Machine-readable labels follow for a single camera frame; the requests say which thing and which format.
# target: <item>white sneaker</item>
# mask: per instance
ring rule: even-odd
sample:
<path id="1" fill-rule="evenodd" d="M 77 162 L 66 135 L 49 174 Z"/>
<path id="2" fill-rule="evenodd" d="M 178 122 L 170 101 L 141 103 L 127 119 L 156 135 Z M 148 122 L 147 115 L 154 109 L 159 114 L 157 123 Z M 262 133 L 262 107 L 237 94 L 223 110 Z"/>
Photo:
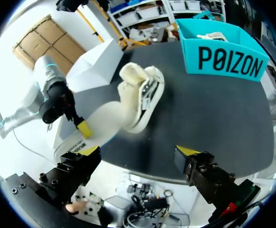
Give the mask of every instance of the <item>white sneaker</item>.
<path id="1" fill-rule="evenodd" d="M 164 77 L 154 66 L 143 69 L 135 63 L 123 66 L 124 80 L 118 86 L 123 113 L 123 128 L 130 133 L 144 130 L 164 91 Z"/>

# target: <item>black table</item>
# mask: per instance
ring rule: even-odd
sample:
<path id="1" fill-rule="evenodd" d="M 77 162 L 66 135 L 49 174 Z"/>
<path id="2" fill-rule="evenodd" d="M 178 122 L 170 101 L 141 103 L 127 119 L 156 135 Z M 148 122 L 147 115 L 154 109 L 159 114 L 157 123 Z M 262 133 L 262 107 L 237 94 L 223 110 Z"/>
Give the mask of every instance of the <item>black table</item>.
<path id="1" fill-rule="evenodd" d="M 188 75 L 179 42 L 125 52 L 110 85 L 75 94 L 79 115 L 88 118 L 101 105 L 120 100 L 118 74 L 127 62 L 160 69 L 165 91 L 146 129 L 134 139 L 119 131 L 101 148 L 103 160 L 170 181 L 184 179 L 173 164 L 176 145 L 210 152 L 222 169 L 236 177 L 270 165 L 274 136 L 262 85 L 225 76 Z M 61 137 L 74 130 L 73 123 L 64 119 Z"/>

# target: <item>yellow pole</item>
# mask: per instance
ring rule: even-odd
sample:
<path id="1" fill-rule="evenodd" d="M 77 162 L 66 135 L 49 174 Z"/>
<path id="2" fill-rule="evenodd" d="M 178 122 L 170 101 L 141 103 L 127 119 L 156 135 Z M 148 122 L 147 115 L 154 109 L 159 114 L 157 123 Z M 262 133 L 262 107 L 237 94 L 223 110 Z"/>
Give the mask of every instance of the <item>yellow pole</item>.
<path id="1" fill-rule="evenodd" d="M 147 44 L 145 43 L 142 43 L 142 42 L 139 42 L 139 41 L 135 41 L 135 40 L 132 40 L 132 39 L 125 39 L 126 41 L 129 41 L 129 42 L 132 42 L 134 44 L 139 44 L 139 45 L 142 45 L 142 46 L 146 46 Z"/>
<path id="2" fill-rule="evenodd" d="M 86 19 L 86 17 L 81 13 L 80 10 L 77 9 L 78 14 L 85 20 L 85 22 L 90 26 L 91 30 L 97 35 L 98 39 L 103 43 L 104 40 L 102 37 L 97 33 L 97 31 L 94 29 L 94 27 L 90 24 L 90 22 Z"/>
<path id="3" fill-rule="evenodd" d="M 104 12 L 104 10 L 98 5 L 98 3 L 93 0 L 93 3 L 96 5 L 96 7 L 99 9 L 99 11 L 102 13 L 102 15 L 104 16 L 104 18 L 108 21 L 109 17 L 106 15 L 106 13 Z M 114 32 L 118 35 L 118 38 L 121 40 L 121 38 L 123 38 L 121 36 L 121 34 L 119 33 L 119 31 L 116 29 L 115 25 L 111 22 L 108 21 L 109 25 L 113 28 Z M 125 42 L 125 40 L 121 40 L 123 46 L 127 46 L 127 43 Z"/>

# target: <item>shoe insole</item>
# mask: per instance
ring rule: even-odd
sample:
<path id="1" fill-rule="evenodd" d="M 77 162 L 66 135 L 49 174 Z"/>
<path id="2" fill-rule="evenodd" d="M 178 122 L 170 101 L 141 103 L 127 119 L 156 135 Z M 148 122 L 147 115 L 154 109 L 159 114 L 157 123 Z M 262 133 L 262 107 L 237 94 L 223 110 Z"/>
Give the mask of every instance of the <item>shoe insole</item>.
<path id="1" fill-rule="evenodd" d="M 121 104 L 117 101 L 106 103 L 94 111 L 87 125 L 93 132 L 88 139 L 76 130 L 58 147 L 54 159 L 60 162 L 60 156 L 66 152 L 78 152 L 94 146 L 103 146 L 110 141 L 121 128 Z"/>

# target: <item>teal box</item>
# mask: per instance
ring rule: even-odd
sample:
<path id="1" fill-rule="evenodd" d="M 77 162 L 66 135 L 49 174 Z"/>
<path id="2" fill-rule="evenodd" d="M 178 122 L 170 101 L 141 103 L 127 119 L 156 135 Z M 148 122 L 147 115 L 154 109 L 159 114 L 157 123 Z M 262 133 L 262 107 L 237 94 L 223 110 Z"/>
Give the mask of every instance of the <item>teal box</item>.
<path id="1" fill-rule="evenodd" d="M 207 19 L 177 19 L 188 74 L 237 77 L 259 82 L 269 56 L 238 26 Z M 197 35 L 221 32 L 227 41 Z"/>

